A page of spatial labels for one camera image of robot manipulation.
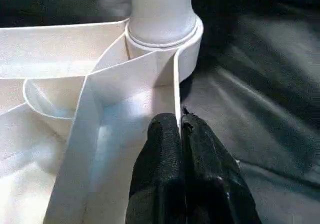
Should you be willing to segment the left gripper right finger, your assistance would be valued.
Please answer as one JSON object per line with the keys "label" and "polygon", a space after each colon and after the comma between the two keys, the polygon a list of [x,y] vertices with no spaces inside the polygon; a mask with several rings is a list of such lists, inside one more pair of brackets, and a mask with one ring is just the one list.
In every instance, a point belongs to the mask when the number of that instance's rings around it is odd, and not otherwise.
{"label": "left gripper right finger", "polygon": [[259,224],[239,165],[210,126],[182,110],[181,134],[189,224]]}

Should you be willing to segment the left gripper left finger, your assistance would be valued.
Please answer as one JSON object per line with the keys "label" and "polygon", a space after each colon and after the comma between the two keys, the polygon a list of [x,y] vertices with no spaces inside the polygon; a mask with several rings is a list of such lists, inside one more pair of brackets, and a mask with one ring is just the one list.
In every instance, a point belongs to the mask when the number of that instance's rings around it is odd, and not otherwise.
{"label": "left gripper left finger", "polygon": [[172,113],[157,114],[133,166],[128,224],[186,223],[185,172],[181,138]]}

